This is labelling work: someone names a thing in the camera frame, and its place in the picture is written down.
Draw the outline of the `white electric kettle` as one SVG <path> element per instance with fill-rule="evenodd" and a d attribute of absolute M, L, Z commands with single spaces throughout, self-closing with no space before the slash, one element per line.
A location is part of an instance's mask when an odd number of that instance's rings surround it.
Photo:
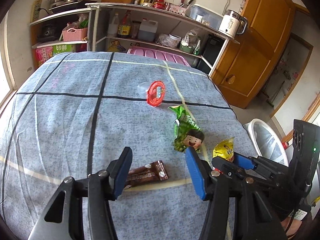
<path fill-rule="evenodd" d="M 247 26 L 247 18 L 241 16 L 236 11 L 226 10 L 218 31 L 230 38 L 235 38 L 236 35 L 244 35 Z"/>

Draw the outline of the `yellow snack bag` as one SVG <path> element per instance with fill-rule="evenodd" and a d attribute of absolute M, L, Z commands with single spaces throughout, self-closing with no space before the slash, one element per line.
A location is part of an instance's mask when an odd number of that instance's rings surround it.
<path fill-rule="evenodd" d="M 223 140 L 213 148 L 213 158 L 221 157 L 229 162 L 234 160 L 234 137 Z"/>

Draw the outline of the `white trash bin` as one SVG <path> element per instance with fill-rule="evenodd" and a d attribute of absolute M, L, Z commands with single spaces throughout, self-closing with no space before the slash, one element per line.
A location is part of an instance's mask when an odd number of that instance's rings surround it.
<path fill-rule="evenodd" d="M 244 124 L 257 154 L 261 157 L 288 166 L 287 155 L 275 131 L 263 120 L 253 119 Z"/>

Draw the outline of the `white vinegar bottle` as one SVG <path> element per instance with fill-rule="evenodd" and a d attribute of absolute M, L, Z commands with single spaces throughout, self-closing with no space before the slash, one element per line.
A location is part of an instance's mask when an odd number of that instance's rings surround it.
<path fill-rule="evenodd" d="M 119 14 L 116 12 L 112 18 L 112 21 L 108 25 L 107 35 L 108 37 L 116 37 L 119 26 Z"/>

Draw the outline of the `green snack bag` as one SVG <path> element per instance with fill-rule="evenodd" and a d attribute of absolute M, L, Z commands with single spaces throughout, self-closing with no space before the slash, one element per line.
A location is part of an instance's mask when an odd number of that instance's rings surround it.
<path fill-rule="evenodd" d="M 188 147 L 192 147 L 199 153 L 205 136 L 191 116 L 191 113 L 183 105 L 170 106 L 168 109 L 176 114 L 174 149 L 178 152 L 185 152 Z"/>

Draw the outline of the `wooden door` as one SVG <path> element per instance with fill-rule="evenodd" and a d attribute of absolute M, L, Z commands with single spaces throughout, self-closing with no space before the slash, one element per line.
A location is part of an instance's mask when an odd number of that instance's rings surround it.
<path fill-rule="evenodd" d="M 263 87 L 289 39 L 296 7 L 292 0 L 247 0 L 248 26 L 228 42 L 211 78 L 225 100 L 246 108 Z"/>

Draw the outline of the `clear plastic storage box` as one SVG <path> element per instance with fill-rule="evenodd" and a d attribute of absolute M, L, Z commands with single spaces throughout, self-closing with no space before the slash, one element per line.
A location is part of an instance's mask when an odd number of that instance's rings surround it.
<path fill-rule="evenodd" d="M 222 22 L 223 16 L 199 4 L 189 7 L 185 15 L 197 22 L 218 30 Z"/>

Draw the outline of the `clear bin liner bag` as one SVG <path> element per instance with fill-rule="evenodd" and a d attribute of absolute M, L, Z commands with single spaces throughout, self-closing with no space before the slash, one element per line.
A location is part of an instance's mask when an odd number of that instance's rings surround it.
<path fill-rule="evenodd" d="M 283 163 L 284 149 L 273 129 L 262 122 L 256 122 L 253 125 L 253 131 L 258 147 L 258 154 L 272 161 Z"/>

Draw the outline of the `blue plaid tablecloth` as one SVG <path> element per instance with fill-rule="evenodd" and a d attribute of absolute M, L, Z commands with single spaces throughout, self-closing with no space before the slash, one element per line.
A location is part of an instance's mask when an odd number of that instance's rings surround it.
<path fill-rule="evenodd" d="M 147 104 L 154 81 L 165 85 L 157 107 Z M 125 191 L 110 208 L 119 239 L 198 239 L 207 203 L 196 195 L 182 152 L 174 149 L 183 105 L 204 133 L 200 152 L 234 137 L 234 149 L 254 156 L 236 114 L 208 75 L 148 57 L 108 52 L 63 53 L 44 63 L 18 90 L 1 117 L 1 215 L 27 239 L 67 176 L 106 168 L 125 147 L 132 168 L 161 160 L 167 181 Z"/>

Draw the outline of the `black induction cooker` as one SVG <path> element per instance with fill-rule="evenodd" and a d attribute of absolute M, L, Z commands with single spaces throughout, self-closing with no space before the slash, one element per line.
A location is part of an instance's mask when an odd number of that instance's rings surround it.
<path fill-rule="evenodd" d="M 70 11 L 75 9 L 84 9 L 87 3 L 95 3 L 94 0 L 83 0 L 80 2 L 73 2 L 73 3 L 65 3 L 57 7 L 52 7 L 48 9 L 52 14 L 64 11 Z"/>

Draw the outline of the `red round jelly cup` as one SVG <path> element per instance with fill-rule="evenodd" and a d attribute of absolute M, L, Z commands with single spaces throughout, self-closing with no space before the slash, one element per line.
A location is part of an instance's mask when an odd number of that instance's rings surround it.
<path fill-rule="evenodd" d="M 159 106 L 165 96 L 165 85 L 162 81 L 154 81 L 146 92 L 147 104 L 152 107 Z"/>

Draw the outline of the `white metal shelf rack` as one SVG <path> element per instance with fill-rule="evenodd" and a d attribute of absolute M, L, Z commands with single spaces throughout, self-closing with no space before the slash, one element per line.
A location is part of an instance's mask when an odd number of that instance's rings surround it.
<path fill-rule="evenodd" d="M 175 14 L 173 12 L 125 3 L 87 3 L 86 5 L 87 9 L 90 10 L 88 24 L 89 51 L 106 51 L 108 46 L 111 44 L 111 41 L 118 39 L 125 42 L 125 48 L 140 45 L 146 48 L 170 51 L 172 53 L 181 55 L 185 57 L 192 67 L 197 67 L 198 63 L 203 62 L 206 64 L 207 69 L 209 69 L 208 74 L 212 75 L 214 70 L 217 68 L 217 65 L 221 60 L 229 42 L 233 44 L 239 44 L 236 39 L 230 38 L 208 25 L 197 22 L 192 18 Z M 119 13 L 119 17 L 123 17 L 128 10 L 131 12 L 131 18 L 133 20 L 142 21 L 143 19 L 147 19 L 148 21 L 153 20 L 158 22 L 156 36 L 160 34 L 171 34 L 184 37 L 185 34 L 191 29 L 200 29 L 199 37 L 201 39 L 201 47 L 199 54 L 194 55 L 193 53 L 180 50 L 178 47 L 165 47 L 161 44 L 157 44 L 156 41 L 149 42 L 138 38 L 117 38 L 109 36 L 107 34 L 108 25 L 111 22 L 114 14 L 117 12 Z M 217 50 L 217 54 L 214 56 L 212 61 L 209 61 L 209 58 L 204 55 L 206 42 L 209 36 L 221 41 L 220 49 Z"/>

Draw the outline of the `green glass bottle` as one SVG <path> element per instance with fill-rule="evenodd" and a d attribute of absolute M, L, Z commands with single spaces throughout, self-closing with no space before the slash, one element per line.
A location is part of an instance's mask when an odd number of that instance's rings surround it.
<path fill-rule="evenodd" d="M 201 40 L 198 38 L 196 43 L 195 43 L 195 47 L 193 48 L 193 54 L 194 55 L 199 55 L 200 48 L 201 48 Z"/>

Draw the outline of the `white oil jug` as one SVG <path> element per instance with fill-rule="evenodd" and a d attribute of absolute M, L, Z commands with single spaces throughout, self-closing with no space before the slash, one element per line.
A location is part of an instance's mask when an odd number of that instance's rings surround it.
<path fill-rule="evenodd" d="M 140 24 L 138 39 L 146 42 L 153 42 L 156 36 L 158 22 L 144 18 Z"/>

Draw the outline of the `brown chocolate bar wrapper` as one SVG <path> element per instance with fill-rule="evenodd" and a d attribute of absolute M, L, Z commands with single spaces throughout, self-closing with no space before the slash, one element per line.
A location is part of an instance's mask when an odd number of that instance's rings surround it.
<path fill-rule="evenodd" d="M 158 160 L 130 170 L 127 175 L 124 189 L 142 186 L 153 182 L 165 181 L 168 179 L 169 175 L 165 169 L 163 161 Z"/>

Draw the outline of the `pink plastic basket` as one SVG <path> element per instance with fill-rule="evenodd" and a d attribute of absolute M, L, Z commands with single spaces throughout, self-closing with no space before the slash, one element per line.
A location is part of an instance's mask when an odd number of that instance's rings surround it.
<path fill-rule="evenodd" d="M 70 28 L 68 30 L 62 31 L 62 37 L 63 37 L 63 40 L 66 42 L 83 41 L 87 36 L 87 31 L 88 31 L 88 28 L 80 28 L 80 29 Z"/>

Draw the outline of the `soy sauce bottle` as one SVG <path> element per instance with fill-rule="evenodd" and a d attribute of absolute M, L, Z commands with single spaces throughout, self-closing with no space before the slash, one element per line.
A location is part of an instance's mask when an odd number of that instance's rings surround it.
<path fill-rule="evenodd" d="M 128 38 L 130 35 L 131 25 L 131 11 L 128 10 L 118 25 L 117 36 L 121 38 Z"/>

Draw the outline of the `white power strip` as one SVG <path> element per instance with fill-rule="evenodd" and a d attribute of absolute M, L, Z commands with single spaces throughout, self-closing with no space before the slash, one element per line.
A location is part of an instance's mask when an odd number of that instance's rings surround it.
<path fill-rule="evenodd" d="M 31 7 L 30 21 L 34 22 L 39 19 L 42 0 L 36 0 Z"/>

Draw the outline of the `low white side shelf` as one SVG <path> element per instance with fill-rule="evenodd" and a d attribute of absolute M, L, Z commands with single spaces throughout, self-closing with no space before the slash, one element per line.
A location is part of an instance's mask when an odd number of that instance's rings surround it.
<path fill-rule="evenodd" d="M 90 51 L 93 16 L 90 8 L 84 8 L 51 14 L 31 22 L 29 26 L 34 68 L 39 68 L 59 53 Z M 70 28 L 88 28 L 87 36 L 83 41 L 66 42 L 62 31 Z"/>

